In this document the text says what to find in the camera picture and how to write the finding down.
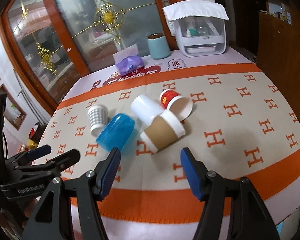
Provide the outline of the brown wooden cabinet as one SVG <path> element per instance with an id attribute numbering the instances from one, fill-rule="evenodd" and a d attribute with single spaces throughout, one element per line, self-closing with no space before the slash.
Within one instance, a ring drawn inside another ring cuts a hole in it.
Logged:
<path id="1" fill-rule="evenodd" d="M 259 13 L 257 66 L 286 98 L 300 121 L 300 13 L 292 23 Z"/>

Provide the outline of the purple tissue pack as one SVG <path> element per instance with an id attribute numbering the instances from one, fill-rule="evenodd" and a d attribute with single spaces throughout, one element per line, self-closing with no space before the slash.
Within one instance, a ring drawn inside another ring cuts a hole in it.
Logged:
<path id="1" fill-rule="evenodd" d="M 139 56 L 137 44 L 133 44 L 113 54 L 115 66 L 121 76 L 125 76 L 145 66 L 142 57 Z"/>

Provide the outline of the red paper cup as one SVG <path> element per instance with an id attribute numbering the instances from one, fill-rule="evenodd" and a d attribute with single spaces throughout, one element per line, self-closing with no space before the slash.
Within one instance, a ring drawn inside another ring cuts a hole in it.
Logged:
<path id="1" fill-rule="evenodd" d="M 180 121 L 184 121 L 192 112 L 192 101 L 173 89 L 165 89 L 160 94 L 160 103 L 171 111 Z"/>

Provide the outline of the blue translucent plastic cup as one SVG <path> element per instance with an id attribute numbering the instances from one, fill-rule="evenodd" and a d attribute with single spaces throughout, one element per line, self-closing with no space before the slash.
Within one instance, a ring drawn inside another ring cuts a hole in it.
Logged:
<path id="1" fill-rule="evenodd" d="M 119 113 L 108 122 L 96 138 L 96 142 L 109 152 L 112 148 L 122 151 L 134 131 L 134 126 L 135 121 L 133 118 L 124 113 Z"/>

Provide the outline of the wooden glass sliding door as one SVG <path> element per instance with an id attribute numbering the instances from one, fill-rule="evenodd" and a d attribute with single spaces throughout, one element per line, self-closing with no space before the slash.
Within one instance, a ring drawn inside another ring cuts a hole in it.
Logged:
<path id="1" fill-rule="evenodd" d="M 183 0 L 10 0 L 0 15 L 0 38 L 14 70 L 53 113 L 80 78 L 114 64 L 136 44 L 149 55 L 148 37 L 168 31 L 163 7 Z"/>

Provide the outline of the brown sleeved paper cup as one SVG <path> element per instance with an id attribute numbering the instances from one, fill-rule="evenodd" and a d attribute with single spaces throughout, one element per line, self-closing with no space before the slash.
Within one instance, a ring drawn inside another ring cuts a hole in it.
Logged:
<path id="1" fill-rule="evenodd" d="M 164 110 L 140 134 L 140 139 L 146 144 L 148 150 L 157 153 L 185 134 L 185 128 L 176 115 L 169 110 Z"/>

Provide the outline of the grey checked paper cup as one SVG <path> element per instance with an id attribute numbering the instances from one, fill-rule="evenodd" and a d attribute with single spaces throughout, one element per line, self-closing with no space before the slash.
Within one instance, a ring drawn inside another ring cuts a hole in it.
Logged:
<path id="1" fill-rule="evenodd" d="M 90 133 L 98 137 L 108 123 L 108 109 L 104 105 L 92 105 L 88 108 Z"/>

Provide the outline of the white folded cloth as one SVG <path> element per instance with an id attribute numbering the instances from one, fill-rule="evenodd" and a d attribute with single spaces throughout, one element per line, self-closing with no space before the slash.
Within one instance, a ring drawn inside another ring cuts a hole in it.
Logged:
<path id="1" fill-rule="evenodd" d="M 226 10 L 221 4 L 209 1 L 180 1 L 163 7 L 163 11 L 167 21 L 175 21 L 190 16 L 229 20 Z"/>

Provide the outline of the plain white cup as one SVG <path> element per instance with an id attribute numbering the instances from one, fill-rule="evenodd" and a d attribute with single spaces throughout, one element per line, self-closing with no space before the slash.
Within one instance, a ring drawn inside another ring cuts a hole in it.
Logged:
<path id="1" fill-rule="evenodd" d="M 137 96 L 130 107 L 132 112 L 147 126 L 164 111 L 161 105 L 144 94 Z"/>

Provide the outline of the teal cylindrical canister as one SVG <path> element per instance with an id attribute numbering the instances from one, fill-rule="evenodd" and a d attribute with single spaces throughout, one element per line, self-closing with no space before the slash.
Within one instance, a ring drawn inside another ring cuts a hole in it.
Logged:
<path id="1" fill-rule="evenodd" d="M 164 33 L 154 33 L 147 37 L 149 53 L 152 59 L 164 59 L 171 54 L 168 42 Z"/>

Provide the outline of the white desktop storage box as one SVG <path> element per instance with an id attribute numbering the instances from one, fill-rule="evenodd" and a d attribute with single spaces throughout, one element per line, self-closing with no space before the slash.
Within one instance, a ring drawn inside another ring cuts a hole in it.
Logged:
<path id="1" fill-rule="evenodd" d="M 189 16 L 169 23 L 179 50 L 186 57 L 219 55 L 226 50 L 225 20 Z"/>

